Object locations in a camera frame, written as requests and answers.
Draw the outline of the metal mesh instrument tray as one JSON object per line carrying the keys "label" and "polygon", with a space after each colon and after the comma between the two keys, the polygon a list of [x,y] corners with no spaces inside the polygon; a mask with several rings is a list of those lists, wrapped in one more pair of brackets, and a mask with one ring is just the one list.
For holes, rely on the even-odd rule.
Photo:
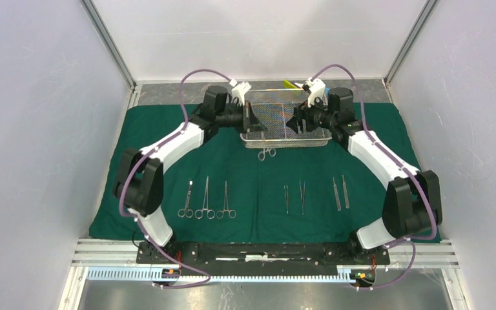
{"label": "metal mesh instrument tray", "polygon": [[286,88],[250,90],[245,98],[250,101],[254,115],[266,127],[265,131],[240,134],[245,147],[322,147],[331,141],[331,133],[327,129],[317,128],[311,132],[304,129],[297,134],[286,125],[293,117],[294,108],[307,99],[304,91]]}

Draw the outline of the green surgical cloth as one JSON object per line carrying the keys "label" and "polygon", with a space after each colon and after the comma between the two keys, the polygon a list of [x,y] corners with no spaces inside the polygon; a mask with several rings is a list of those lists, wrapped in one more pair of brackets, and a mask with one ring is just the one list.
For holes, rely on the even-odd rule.
{"label": "green surgical cloth", "polygon": [[[345,208],[345,176],[350,208]],[[203,204],[209,177],[209,206],[223,207],[224,183],[236,218],[198,220],[178,217],[192,180],[190,209]],[[337,211],[335,177],[342,210]],[[301,214],[299,180],[305,182],[305,214]],[[289,186],[286,214],[284,185]],[[351,231],[382,214],[386,190],[373,173],[339,144],[280,149],[273,158],[258,160],[256,149],[244,147],[232,128],[220,129],[202,147],[178,160],[164,175],[163,212],[174,236],[189,242],[343,242]]]}

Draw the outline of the pointed steel tweezers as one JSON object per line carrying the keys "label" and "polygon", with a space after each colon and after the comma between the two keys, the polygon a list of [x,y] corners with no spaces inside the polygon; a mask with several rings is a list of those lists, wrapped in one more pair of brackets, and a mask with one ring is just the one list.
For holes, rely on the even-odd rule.
{"label": "pointed steel tweezers", "polygon": [[299,190],[300,190],[300,206],[301,206],[301,214],[305,214],[305,189],[306,185],[305,182],[302,180],[299,180]]}

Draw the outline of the steel scalpel handle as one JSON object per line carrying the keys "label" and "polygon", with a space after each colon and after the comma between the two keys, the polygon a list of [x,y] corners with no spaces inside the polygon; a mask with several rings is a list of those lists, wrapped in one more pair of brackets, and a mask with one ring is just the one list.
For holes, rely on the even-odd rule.
{"label": "steel scalpel handle", "polygon": [[345,203],[345,208],[349,209],[350,204],[349,204],[349,196],[348,196],[348,190],[347,190],[347,183],[345,176],[342,175],[342,188],[343,188],[343,193],[344,193],[344,203]]}

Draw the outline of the steel forceps with ring handles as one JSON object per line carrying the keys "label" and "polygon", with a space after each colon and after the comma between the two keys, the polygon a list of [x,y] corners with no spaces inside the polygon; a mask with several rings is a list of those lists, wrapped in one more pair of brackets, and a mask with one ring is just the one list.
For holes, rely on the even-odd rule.
{"label": "steel forceps with ring handles", "polygon": [[206,177],[205,180],[205,191],[204,191],[202,207],[200,209],[195,210],[194,216],[198,220],[202,219],[204,216],[206,216],[206,218],[209,220],[214,219],[216,217],[216,211],[211,209],[209,206],[209,177]]}

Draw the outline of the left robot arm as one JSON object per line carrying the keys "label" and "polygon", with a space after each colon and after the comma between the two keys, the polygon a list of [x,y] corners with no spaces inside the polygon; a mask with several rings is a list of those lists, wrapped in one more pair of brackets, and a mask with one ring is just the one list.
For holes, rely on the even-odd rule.
{"label": "left robot arm", "polygon": [[265,131],[245,98],[250,89],[248,82],[238,83],[232,90],[209,86],[203,101],[191,113],[182,108],[184,120],[177,129],[151,145],[127,149],[121,155],[113,187],[119,212],[134,219],[161,263],[169,263],[177,255],[177,246],[171,242],[173,231],[161,206],[165,173],[190,151],[206,144],[222,127],[239,133]]}

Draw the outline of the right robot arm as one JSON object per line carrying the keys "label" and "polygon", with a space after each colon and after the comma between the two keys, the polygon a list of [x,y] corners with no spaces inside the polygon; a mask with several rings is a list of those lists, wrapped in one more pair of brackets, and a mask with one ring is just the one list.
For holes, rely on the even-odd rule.
{"label": "right robot arm", "polygon": [[385,188],[381,216],[351,232],[347,242],[349,259],[362,264],[381,247],[434,239],[442,207],[438,176],[419,170],[387,147],[365,117],[355,116],[353,98],[353,91],[342,87],[310,96],[293,109],[286,125],[297,134],[328,130],[332,140],[361,161]]}

